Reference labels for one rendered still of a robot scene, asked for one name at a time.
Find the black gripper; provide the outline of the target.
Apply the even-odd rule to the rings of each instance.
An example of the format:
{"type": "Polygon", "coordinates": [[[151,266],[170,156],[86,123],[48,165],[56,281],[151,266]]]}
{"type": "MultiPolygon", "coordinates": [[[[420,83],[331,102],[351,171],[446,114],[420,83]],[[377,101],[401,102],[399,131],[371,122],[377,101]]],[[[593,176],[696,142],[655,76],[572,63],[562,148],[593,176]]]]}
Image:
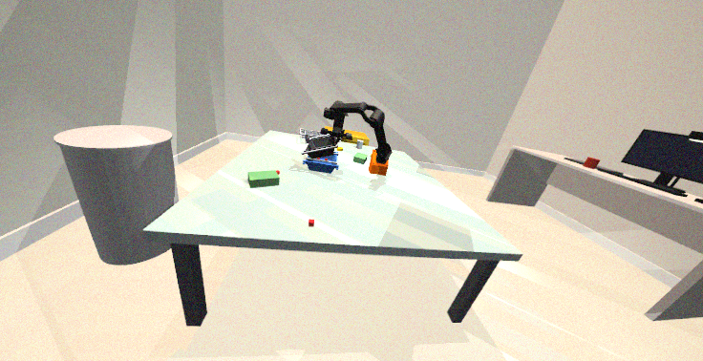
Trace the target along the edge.
{"type": "MultiPolygon", "coordinates": [[[[333,126],[334,126],[334,124],[336,125],[336,127],[340,127],[340,126],[341,126],[342,129],[343,129],[343,124],[344,124],[344,123],[334,122],[334,123],[333,123],[333,126]]],[[[330,137],[331,137],[331,140],[332,140],[332,145],[334,145],[334,137],[332,136],[332,131],[329,131],[327,128],[322,128],[322,129],[321,129],[321,134],[322,134],[322,135],[330,134],[330,137]]],[[[346,139],[352,139],[352,134],[351,134],[351,133],[346,133],[346,134],[344,134],[344,136],[340,136],[340,138],[337,138],[336,144],[338,143],[338,141],[339,141],[340,139],[343,139],[343,137],[346,137],[346,139]]]]}

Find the green rectangular block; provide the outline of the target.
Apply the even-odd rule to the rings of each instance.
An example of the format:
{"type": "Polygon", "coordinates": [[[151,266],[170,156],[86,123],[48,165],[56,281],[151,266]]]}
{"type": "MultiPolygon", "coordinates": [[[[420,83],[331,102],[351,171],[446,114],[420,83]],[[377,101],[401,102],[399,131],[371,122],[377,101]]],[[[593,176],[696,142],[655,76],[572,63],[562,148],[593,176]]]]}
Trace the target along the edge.
{"type": "Polygon", "coordinates": [[[279,185],[279,176],[275,170],[248,172],[250,188],[268,187],[279,185]]]}
{"type": "Polygon", "coordinates": [[[367,160],[367,156],[368,156],[368,155],[361,154],[361,153],[357,153],[357,154],[353,157],[353,161],[354,161],[354,162],[357,162],[357,163],[364,164],[365,161],[367,160]]]}

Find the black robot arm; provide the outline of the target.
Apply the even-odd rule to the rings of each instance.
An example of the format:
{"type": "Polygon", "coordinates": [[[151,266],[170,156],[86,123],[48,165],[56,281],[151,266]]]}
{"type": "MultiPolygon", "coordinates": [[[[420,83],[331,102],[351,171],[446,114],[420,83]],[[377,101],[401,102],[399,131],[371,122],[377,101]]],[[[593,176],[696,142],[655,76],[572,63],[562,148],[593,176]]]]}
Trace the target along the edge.
{"type": "MultiPolygon", "coordinates": [[[[386,137],[385,137],[385,132],[383,128],[383,123],[385,119],[385,114],[382,110],[377,108],[376,106],[369,105],[366,102],[361,102],[361,103],[343,103],[342,101],[336,100],[330,108],[325,108],[324,109],[324,117],[334,120],[335,122],[338,123],[344,123],[345,117],[348,117],[349,115],[347,113],[358,113],[360,114],[366,122],[370,124],[371,127],[374,128],[375,136],[377,139],[378,145],[375,148],[375,151],[377,153],[376,155],[376,161],[377,163],[381,164],[386,164],[387,160],[389,159],[390,155],[392,154],[392,149],[390,147],[390,144],[387,143],[386,137]],[[372,115],[370,117],[367,117],[365,111],[366,110],[371,110],[373,111],[372,115]]],[[[345,130],[342,129],[342,127],[336,127],[334,124],[332,128],[332,136],[340,138],[340,136],[344,136],[345,130]]]]}

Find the blue translucent plastic tray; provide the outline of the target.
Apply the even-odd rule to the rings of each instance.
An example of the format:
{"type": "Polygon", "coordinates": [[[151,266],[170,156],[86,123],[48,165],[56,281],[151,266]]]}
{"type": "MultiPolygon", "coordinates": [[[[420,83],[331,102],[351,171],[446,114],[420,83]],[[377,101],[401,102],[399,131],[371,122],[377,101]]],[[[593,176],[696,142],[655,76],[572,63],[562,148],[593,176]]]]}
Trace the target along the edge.
{"type": "MultiPolygon", "coordinates": [[[[337,162],[337,156],[333,154],[332,156],[327,156],[327,157],[322,157],[320,158],[321,160],[328,159],[328,161],[334,161],[337,162]]],[[[336,169],[338,170],[339,165],[335,163],[329,163],[329,162],[323,162],[323,161],[317,161],[317,160],[303,160],[303,164],[307,164],[308,168],[310,171],[317,171],[317,172],[323,172],[323,173],[330,173],[336,169]]]]}

